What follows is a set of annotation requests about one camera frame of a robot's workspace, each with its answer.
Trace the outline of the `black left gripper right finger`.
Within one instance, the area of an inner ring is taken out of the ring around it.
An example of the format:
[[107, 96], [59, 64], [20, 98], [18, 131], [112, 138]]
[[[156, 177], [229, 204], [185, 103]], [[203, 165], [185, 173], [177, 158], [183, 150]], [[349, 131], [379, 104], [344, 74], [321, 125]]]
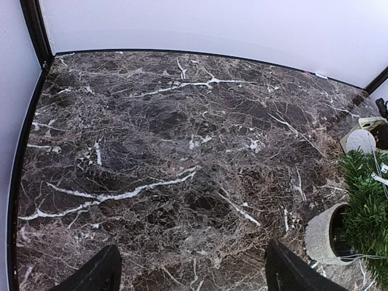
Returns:
[[346, 289], [323, 277], [284, 244], [271, 239], [265, 253], [269, 291], [336, 291]]

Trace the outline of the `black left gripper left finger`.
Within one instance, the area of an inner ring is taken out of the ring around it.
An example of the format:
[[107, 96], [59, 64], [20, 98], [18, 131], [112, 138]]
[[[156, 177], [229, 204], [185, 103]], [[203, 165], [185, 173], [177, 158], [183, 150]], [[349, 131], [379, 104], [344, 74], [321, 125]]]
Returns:
[[119, 291], [121, 272], [122, 259], [118, 247], [106, 245], [74, 274], [50, 290]]

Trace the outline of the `small green christmas tree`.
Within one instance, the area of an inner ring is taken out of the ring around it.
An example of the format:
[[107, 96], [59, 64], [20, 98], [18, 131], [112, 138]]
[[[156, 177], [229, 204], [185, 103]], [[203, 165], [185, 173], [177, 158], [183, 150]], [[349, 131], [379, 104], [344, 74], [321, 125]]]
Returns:
[[348, 200], [308, 222], [306, 253], [339, 266], [363, 260], [377, 286], [387, 290], [387, 154], [352, 150], [339, 165]]

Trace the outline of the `white woven light ball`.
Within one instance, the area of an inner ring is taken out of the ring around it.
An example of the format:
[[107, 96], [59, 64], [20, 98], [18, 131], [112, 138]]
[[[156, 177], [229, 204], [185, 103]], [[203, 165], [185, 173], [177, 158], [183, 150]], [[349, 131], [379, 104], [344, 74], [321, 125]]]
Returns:
[[346, 153], [352, 150], [370, 154], [376, 151], [374, 136], [367, 130], [358, 129], [350, 133], [346, 141]]

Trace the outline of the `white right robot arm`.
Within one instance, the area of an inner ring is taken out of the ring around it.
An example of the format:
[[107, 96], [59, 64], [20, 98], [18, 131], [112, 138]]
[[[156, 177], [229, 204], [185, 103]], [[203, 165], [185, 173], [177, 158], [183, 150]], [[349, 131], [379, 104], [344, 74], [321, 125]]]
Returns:
[[376, 147], [387, 150], [387, 101], [380, 98], [375, 103], [384, 121], [379, 121], [379, 124], [372, 130], [372, 135], [375, 137]]

